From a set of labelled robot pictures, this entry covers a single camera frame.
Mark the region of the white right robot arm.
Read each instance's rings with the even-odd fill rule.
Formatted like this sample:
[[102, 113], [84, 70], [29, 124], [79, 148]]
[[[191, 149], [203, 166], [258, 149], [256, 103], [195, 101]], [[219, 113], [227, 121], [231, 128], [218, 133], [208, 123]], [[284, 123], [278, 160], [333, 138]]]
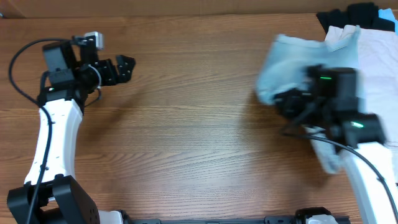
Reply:
[[274, 96], [289, 123], [284, 136], [332, 147], [356, 197], [364, 223], [397, 223], [397, 187], [391, 151], [376, 114], [361, 111], [359, 75], [353, 68], [308, 67], [303, 90]]

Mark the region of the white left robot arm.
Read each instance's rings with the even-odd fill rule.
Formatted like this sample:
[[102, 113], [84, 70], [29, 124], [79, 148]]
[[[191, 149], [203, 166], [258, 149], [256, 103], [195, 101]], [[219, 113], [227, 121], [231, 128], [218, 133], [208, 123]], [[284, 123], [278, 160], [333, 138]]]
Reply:
[[7, 206], [17, 223], [131, 223], [124, 210], [101, 211], [75, 179], [76, 138], [86, 100], [102, 86], [127, 83], [136, 61], [117, 55], [101, 60], [99, 38], [42, 39], [47, 64], [40, 92], [40, 129], [34, 160], [22, 187], [12, 189]]

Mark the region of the light blue denim shorts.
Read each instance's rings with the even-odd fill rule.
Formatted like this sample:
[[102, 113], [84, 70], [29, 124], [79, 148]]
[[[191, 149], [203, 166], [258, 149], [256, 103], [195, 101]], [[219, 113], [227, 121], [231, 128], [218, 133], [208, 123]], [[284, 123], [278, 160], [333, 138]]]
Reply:
[[[311, 66], [324, 65], [326, 68], [348, 67], [359, 68], [358, 40], [361, 34], [359, 26], [346, 26], [344, 29], [332, 28], [330, 34], [337, 39], [324, 42], [305, 40], [279, 34], [273, 42], [265, 64], [259, 74], [255, 92], [258, 100], [265, 105], [277, 106], [277, 94], [290, 90], [308, 90], [304, 84], [305, 75]], [[306, 134], [316, 137], [326, 137], [315, 131], [324, 131], [320, 124], [293, 123], [284, 126], [280, 133], [288, 136], [288, 129], [303, 126]], [[322, 169], [327, 174], [336, 174], [341, 168], [341, 162], [334, 147], [325, 142], [310, 140]]]

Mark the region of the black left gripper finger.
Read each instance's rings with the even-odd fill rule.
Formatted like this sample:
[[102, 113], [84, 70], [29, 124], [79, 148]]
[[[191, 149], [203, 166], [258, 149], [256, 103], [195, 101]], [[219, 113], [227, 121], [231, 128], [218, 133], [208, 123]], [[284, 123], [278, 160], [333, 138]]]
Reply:
[[132, 70], [121, 68], [118, 70], [118, 83], [127, 83], [131, 80], [132, 77]]
[[136, 65], [136, 60], [125, 55], [117, 55], [116, 61], [120, 70], [133, 70]]

